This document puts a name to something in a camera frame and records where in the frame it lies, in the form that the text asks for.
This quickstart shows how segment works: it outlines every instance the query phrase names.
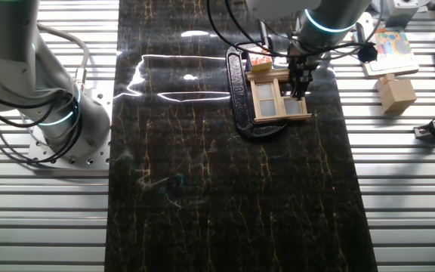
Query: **miniature wooden window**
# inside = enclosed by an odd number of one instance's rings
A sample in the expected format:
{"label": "miniature wooden window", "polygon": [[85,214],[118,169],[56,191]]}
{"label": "miniature wooden window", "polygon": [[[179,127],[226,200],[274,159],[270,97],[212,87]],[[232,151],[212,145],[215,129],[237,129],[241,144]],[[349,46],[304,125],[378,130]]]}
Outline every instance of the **miniature wooden window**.
{"label": "miniature wooden window", "polygon": [[280,119],[309,119],[304,98],[296,100],[282,96],[280,82],[288,81],[288,70],[269,70],[246,73],[251,83],[255,106],[255,122],[272,122]]}

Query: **black cable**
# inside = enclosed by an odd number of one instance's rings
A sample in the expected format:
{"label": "black cable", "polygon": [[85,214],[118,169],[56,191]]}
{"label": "black cable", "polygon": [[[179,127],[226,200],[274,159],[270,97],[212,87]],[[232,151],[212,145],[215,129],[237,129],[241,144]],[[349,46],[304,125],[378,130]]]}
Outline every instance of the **black cable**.
{"label": "black cable", "polygon": [[[65,94],[65,91],[62,89],[60,91],[60,93],[61,94]],[[17,108],[17,109],[36,109],[36,108],[43,107],[43,106],[46,106],[46,105],[51,104],[51,103],[52,103],[51,100],[47,100],[45,102],[41,102],[40,104],[34,104],[34,105],[29,105],[28,106],[28,105],[13,104],[11,102],[7,102],[7,101],[4,101],[4,100],[0,99],[0,104],[3,104],[5,106],[7,106],[7,107]]]}
{"label": "black cable", "polygon": [[248,38],[248,40],[252,43],[254,43],[256,46],[258,46],[259,48],[270,52],[271,54],[279,54],[278,52],[275,52],[273,50],[271,50],[271,48],[266,48],[263,45],[261,45],[259,42],[256,42],[243,28],[242,26],[239,24],[238,20],[234,17],[234,13],[231,10],[231,5],[230,5],[230,1],[229,0],[224,0],[224,4],[226,4],[226,9],[227,9],[227,13],[229,13],[231,20],[233,21],[234,25],[239,29],[239,31],[241,31],[241,33]]}
{"label": "black cable", "polygon": [[0,150],[9,158],[14,159],[18,162],[22,162],[22,163],[43,163],[43,162],[52,162],[56,159],[61,158],[62,156],[64,156],[66,153],[68,153],[69,150],[71,150],[71,148],[76,144],[76,142],[78,141],[80,134],[82,133],[82,121],[80,119],[80,111],[78,108],[78,104],[76,101],[73,101],[73,103],[76,105],[75,109],[73,110],[74,114],[77,115],[77,119],[75,122],[78,122],[77,126],[75,128],[73,128],[70,132],[69,135],[72,131],[75,131],[76,129],[76,133],[71,134],[71,136],[68,137],[68,139],[66,140],[65,144],[63,144],[63,146],[61,147],[60,150],[58,150],[54,155],[48,157],[47,159],[42,159],[42,160],[34,160],[31,159],[29,157],[24,156],[21,153],[18,153],[14,148],[12,148],[8,142],[6,141],[6,139],[4,138],[1,129],[0,129],[0,138],[1,140],[4,142],[5,146],[7,148],[9,148],[11,151],[13,151],[16,155],[18,155],[19,157],[23,158],[23,159],[19,159],[17,157],[12,156],[9,152],[7,152],[4,147],[1,146],[0,144]]}
{"label": "black cable", "polygon": [[346,48],[346,47],[350,47],[350,46],[364,46],[364,45],[374,45],[371,42],[367,42],[367,43],[362,43],[362,42],[350,42],[347,44],[343,44],[343,45],[336,45],[336,46],[332,46],[332,47],[328,47],[328,48],[323,48],[322,50],[316,51],[316,52],[312,52],[309,54],[302,54],[302,55],[288,55],[288,54],[265,54],[265,53],[261,53],[261,52],[254,52],[254,51],[250,51],[246,48],[242,48],[238,45],[234,45],[232,42],[230,42],[228,39],[226,39],[218,30],[218,28],[216,27],[216,25],[214,24],[214,21],[212,20],[212,15],[211,15],[211,5],[210,5],[210,0],[206,0],[206,10],[208,12],[208,19],[209,19],[209,23],[211,24],[212,29],[214,30],[214,32],[216,32],[216,35],[223,40],[223,42],[226,42],[228,45],[240,50],[240,51],[244,51],[250,54],[259,54],[259,55],[264,55],[264,56],[268,56],[268,57],[289,57],[289,58],[302,58],[302,57],[310,57],[310,56],[314,56],[314,55],[318,55],[318,54],[322,54],[322,53],[326,53],[330,50],[334,50],[334,49],[340,49],[340,48]]}
{"label": "black cable", "polygon": [[35,125],[39,125],[39,124],[43,123],[43,122],[44,122],[44,121],[45,121],[45,120],[50,116],[50,114],[51,114],[51,112],[53,111],[53,109],[56,107],[56,105],[57,105],[57,104],[58,104],[62,99],[63,99],[63,96],[61,96],[60,98],[54,100],[54,101],[52,102],[52,104],[50,105],[50,108],[48,109],[48,111],[43,115],[43,117],[40,118],[39,120],[34,121],[34,122],[31,123],[31,124],[18,124],[18,123],[16,123],[16,122],[12,122],[12,121],[6,119],[5,117],[3,117],[3,116],[1,116],[1,115],[0,115],[0,120],[3,121],[3,122],[5,122],[5,123],[8,124],[8,125],[12,125],[12,126],[17,127],[17,128],[31,128],[31,127],[33,127],[33,126],[35,126]]}
{"label": "black cable", "polygon": [[271,26],[269,26],[269,25],[268,25],[267,23],[265,23],[263,20],[262,20],[261,22],[263,23],[263,25],[264,25],[266,28],[269,29],[269,31],[272,32],[272,34],[274,34],[274,35],[280,37],[281,39],[287,39],[287,40],[292,40],[292,41],[296,41],[296,42],[298,42],[298,40],[297,40],[297,39],[293,39],[293,38],[291,37],[291,35],[290,35],[290,36],[281,36],[277,31],[275,31],[273,28],[271,28]]}

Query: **table surface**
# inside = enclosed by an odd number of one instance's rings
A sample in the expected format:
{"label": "table surface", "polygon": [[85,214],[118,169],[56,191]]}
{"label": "table surface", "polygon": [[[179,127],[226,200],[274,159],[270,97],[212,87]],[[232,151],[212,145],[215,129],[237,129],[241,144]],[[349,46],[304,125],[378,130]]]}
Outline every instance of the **table surface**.
{"label": "table surface", "polygon": [[[118,16],[119,0],[41,0],[39,12],[40,22],[88,43],[86,93],[110,103],[120,53]],[[416,14],[406,33],[421,68],[400,76],[412,80],[418,95],[400,116],[382,115],[375,81],[365,78],[358,60],[333,62],[382,272],[435,271],[435,144],[417,141],[412,133],[413,126],[435,118],[435,13]],[[73,74],[82,50],[58,37],[43,34],[43,39]],[[17,111],[2,114],[19,118]],[[25,129],[2,129],[11,145],[28,151]],[[103,272],[107,185],[108,172],[34,172],[0,151],[0,271]]]}
{"label": "table surface", "polygon": [[333,70],[314,74],[309,122],[247,141],[204,7],[121,1],[106,270],[377,270]]}

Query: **mounting plate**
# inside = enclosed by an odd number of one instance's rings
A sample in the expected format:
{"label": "mounting plate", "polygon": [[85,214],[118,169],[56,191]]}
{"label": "mounting plate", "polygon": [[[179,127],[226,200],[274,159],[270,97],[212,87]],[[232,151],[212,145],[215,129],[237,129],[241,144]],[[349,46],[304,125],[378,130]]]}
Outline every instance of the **mounting plate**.
{"label": "mounting plate", "polygon": [[[94,99],[95,101],[102,104],[103,108],[108,113],[110,119],[112,119],[112,102],[113,96],[111,94],[103,94],[105,91],[98,89],[87,89],[84,95]],[[33,134],[38,139],[44,139],[41,129],[35,127]],[[55,163],[41,163],[45,167],[49,168],[59,168],[59,169],[70,169],[70,170],[109,170],[110,161],[110,130],[106,136],[105,142],[102,146],[95,152],[88,156],[69,159],[69,158],[59,158]],[[50,147],[44,145],[37,145],[37,141],[31,138],[31,144],[29,145],[29,158],[44,159],[52,156],[54,154]]]}

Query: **blue led ring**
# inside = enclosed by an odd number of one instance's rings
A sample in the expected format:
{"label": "blue led ring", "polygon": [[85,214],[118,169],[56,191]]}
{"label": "blue led ring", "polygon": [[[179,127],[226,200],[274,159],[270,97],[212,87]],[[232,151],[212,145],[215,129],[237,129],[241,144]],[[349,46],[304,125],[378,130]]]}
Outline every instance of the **blue led ring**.
{"label": "blue led ring", "polygon": [[351,26],[349,26],[349,27],[346,27],[346,28],[344,28],[344,29],[330,29],[330,28],[328,28],[328,27],[324,27],[324,26],[322,26],[321,24],[317,23],[317,22],[316,22],[316,21],[315,21],[315,20],[310,16],[310,13],[308,12],[308,10],[305,10],[305,14],[306,14],[307,17],[308,17],[308,20],[310,20],[310,22],[311,22],[314,26],[316,26],[317,28],[319,28],[319,29],[321,29],[321,30],[323,30],[323,31],[330,32],[330,33],[346,32],[346,31],[352,29],[352,27],[355,26],[355,23],[354,23],[353,25],[351,25]]}
{"label": "blue led ring", "polygon": [[[79,93],[79,97],[78,97],[78,99],[76,100],[76,103],[80,103],[80,90],[77,90],[77,92]],[[67,119],[70,118],[72,115],[73,115],[73,111],[72,111],[72,112],[69,112],[65,117],[63,117],[62,119],[60,119],[60,120],[58,120],[58,121],[56,121],[56,122],[51,122],[51,123],[42,123],[42,124],[39,124],[39,125],[57,125],[57,124],[60,124],[61,122],[64,122],[65,120],[67,120]]]}

